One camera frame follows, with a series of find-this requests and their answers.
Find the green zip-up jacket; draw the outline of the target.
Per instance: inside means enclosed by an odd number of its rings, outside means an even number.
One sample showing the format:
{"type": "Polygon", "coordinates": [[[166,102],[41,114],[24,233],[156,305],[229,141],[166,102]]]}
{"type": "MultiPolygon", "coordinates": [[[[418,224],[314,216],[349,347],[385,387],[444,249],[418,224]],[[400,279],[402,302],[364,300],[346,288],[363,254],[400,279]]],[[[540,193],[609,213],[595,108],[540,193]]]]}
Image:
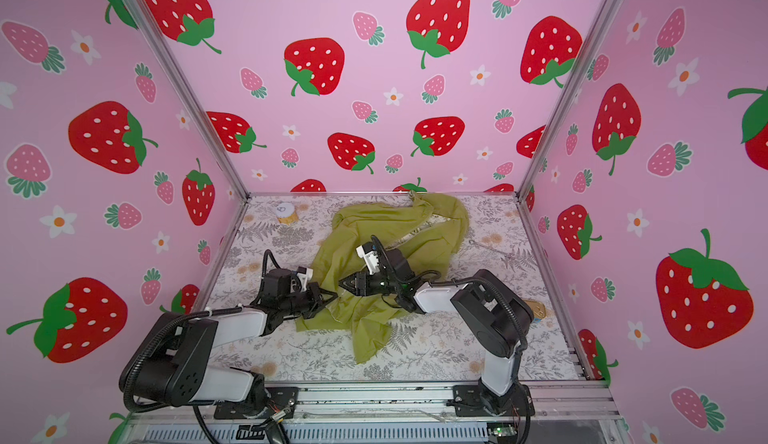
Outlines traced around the green zip-up jacket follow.
{"type": "Polygon", "coordinates": [[[367,362],[388,344],[389,322],[416,310],[417,287],[447,275],[468,227],[464,204],[445,194],[342,208],[311,264],[320,288],[337,298],[296,330],[348,330],[355,361],[367,362]]]}

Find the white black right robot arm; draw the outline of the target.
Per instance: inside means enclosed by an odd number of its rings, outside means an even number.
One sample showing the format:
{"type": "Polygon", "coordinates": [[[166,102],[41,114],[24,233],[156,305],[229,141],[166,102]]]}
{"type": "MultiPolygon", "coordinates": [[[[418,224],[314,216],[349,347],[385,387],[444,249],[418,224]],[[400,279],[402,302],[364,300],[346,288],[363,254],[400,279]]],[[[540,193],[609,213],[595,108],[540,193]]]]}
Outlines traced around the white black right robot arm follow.
{"type": "Polygon", "coordinates": [[[501,415],[512,410],[516,398],[527,400],[519,370],[534,312],[494,273],[480,269],[470,277],[444,280],[437,270],[414,272],[397,248],[365,244],[357,253],[364,268],[340,279],[342,289],[359,297],[392,296],[397,307],[411,313],[455,311],[484,348],[479,402],[471,409],[501,415]]]}

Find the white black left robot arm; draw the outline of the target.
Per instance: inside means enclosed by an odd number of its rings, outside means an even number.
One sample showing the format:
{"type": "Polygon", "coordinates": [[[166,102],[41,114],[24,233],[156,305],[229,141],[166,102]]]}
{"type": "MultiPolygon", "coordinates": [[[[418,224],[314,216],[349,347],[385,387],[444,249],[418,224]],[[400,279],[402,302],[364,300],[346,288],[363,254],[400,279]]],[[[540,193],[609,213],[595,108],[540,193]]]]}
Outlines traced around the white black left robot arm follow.
{"type": "Polygon", "coordinates": [[[212,351],[263,337],[288,320],[311,319],[338,294],[310,278],[313,271],[274,268],[261,276],[248,305],[162,315],[125,366],[119,380],[126,409],[146,413],[165,407],[229,403],[246,416],[269,406],[264,376],[209,363],[212,351]]]}

